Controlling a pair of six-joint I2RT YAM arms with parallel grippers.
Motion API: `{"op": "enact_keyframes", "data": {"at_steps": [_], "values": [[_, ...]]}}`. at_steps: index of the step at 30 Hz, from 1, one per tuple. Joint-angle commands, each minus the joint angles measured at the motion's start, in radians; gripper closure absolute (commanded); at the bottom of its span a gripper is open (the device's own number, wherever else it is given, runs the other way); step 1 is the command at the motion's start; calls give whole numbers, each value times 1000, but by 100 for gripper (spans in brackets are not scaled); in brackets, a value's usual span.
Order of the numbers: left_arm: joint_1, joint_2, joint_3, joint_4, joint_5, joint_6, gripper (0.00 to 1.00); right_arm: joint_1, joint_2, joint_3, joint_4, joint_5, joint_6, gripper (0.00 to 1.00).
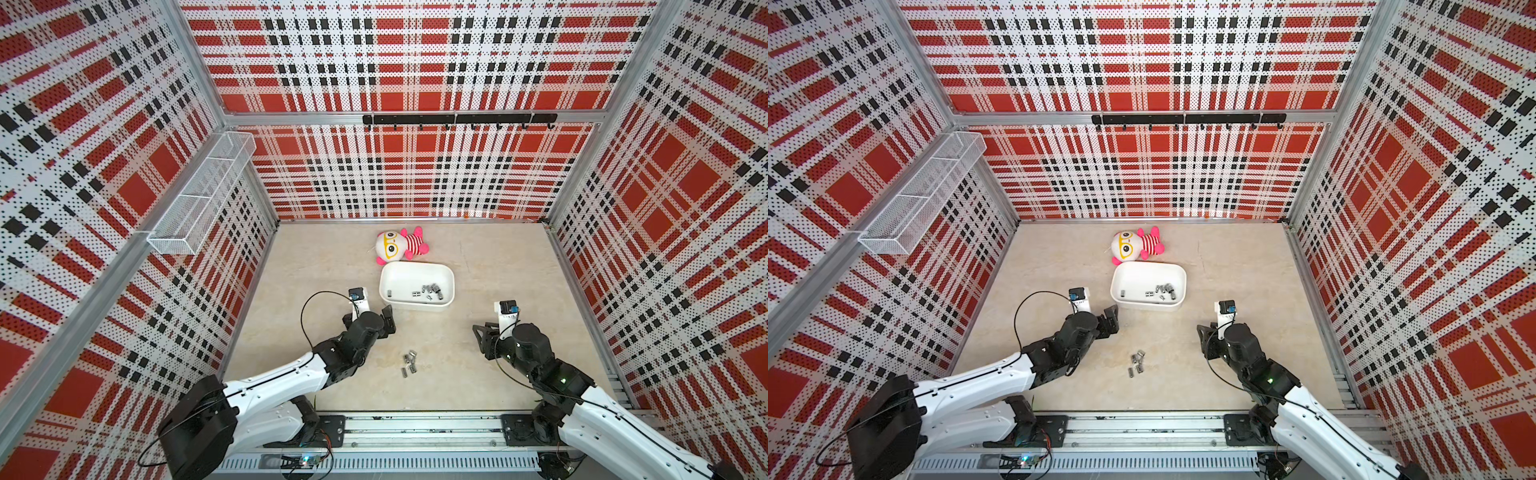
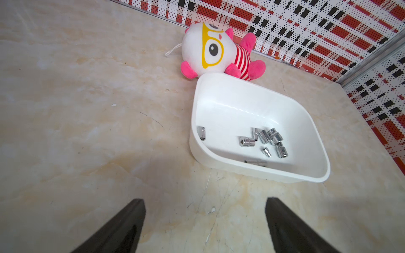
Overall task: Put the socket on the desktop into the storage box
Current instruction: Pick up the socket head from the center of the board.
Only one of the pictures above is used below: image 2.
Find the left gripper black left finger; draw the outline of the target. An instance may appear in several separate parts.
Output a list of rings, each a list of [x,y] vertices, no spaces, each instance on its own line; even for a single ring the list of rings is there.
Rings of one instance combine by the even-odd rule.
[[[134,199],[74,253],[134,253],[146,217],[144,200]]]

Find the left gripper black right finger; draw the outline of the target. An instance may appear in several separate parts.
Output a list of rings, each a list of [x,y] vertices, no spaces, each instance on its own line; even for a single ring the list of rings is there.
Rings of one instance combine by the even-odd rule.
[[[267,199],[265,214],[275,252],[338,252],[278,198]]]

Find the tiny chrome socket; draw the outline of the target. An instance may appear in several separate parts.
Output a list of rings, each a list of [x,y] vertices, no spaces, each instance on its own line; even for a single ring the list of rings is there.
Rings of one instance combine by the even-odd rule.
[[[271,155],[271,153],[270,153],[270,151],[269,151],[268,148],[263,148],[263,149],[262,149],[262,153],[263,153],[267,158],[271,158],[271,157],[272,157],[272,155]]]

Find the large chrome socket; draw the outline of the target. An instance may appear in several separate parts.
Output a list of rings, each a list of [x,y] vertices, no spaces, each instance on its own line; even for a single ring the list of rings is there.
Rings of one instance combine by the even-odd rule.
[[[283,141],[282,135],[275,128],[270,129],[267,133],[270,137],[271,145],[277,145]]]

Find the medium chrome socket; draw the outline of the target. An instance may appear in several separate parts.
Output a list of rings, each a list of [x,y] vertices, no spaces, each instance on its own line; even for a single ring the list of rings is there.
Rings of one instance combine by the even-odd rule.
[[[258,135],[262,144],[269,144],[271,142],[271,137],[265,129],[259,130]]]

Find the lone chrome socket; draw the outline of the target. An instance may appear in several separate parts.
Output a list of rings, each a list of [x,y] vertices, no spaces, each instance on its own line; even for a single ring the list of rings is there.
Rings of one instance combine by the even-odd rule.
[[[201,141],[206,140],[206,129],[203,126],[198,126],[197,127],[197,133]]]

